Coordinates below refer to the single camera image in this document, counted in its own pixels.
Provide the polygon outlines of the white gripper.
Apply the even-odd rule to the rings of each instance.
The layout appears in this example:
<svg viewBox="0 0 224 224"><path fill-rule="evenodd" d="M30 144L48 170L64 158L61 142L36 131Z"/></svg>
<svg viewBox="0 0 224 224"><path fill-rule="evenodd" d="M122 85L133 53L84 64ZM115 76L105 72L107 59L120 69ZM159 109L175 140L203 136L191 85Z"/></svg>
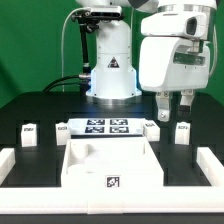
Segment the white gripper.
<svg viewBox="0 0 224 224"><path fill-rule="evenodd" d="M158 120L168 122L172 93L181 91L178 115L191 113L194 90L205 88L209 79L210 50L192 53L193 42L179 37L145 37L140 47L139 83L144 91L158 92Z"/></svg>

